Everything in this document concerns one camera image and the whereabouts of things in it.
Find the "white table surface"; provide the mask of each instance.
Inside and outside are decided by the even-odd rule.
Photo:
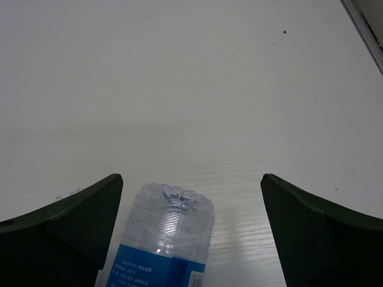
[[[260,180],[383,218],[383,80],[338,0],[3,0],[0,220],[121,173],[204,193],[204,286],[285,286]]]

